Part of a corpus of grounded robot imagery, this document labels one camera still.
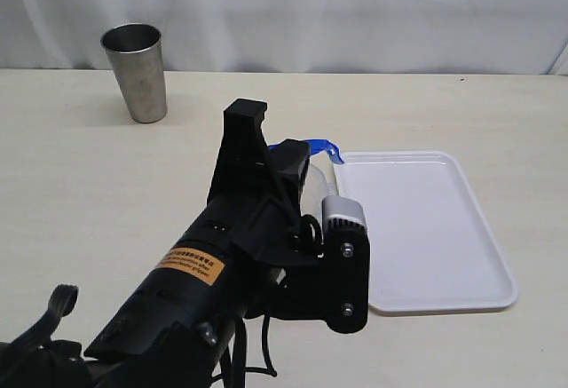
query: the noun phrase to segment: white table surface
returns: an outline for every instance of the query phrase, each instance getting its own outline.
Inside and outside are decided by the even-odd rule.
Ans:
[[[352,336],[275,321],[280,375],[249,376],[248,386],[568,386],[568,79],[168,73],[166,82],[169,115],[139,125],[111,72],[0,71],[0,339],[26,329],[66,282],[80,296],[57,335],[87,344],[201,211],[222,110],[251,98],[268,102],[268,142],[452,154],[520,298],[501,313],[371,314]],[[327,159],[316,163],[331,176]],[[248,326],[249,364],[260,364],[259,324]]]

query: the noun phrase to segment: white plastic tray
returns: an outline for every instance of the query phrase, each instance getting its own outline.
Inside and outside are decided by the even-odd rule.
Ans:
[[[490,311],[517,285],[459,164],[440,152],[343,153],[339,194],[365,211],[369,304],[384,313]]]

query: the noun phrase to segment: white backdrop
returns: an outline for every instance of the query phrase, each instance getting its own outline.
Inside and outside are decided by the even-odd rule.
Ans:
[[[0,0],[0,67],[107,68],[127,21],[174,70],[568,74],[568,0]]]

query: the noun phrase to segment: stainless steel cup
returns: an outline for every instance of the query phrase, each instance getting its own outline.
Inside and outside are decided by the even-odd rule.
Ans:
[[[100,39],[132,119],[154,123],[168,113],[162,34],[147,24],[126,24]]]

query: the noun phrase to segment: orange warning label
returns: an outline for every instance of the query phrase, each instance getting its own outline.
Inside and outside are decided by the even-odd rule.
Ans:
[[[193,248],[170,249],[156,268],[173,268],[191,274],[212,286],[225,264],[202,250]]]

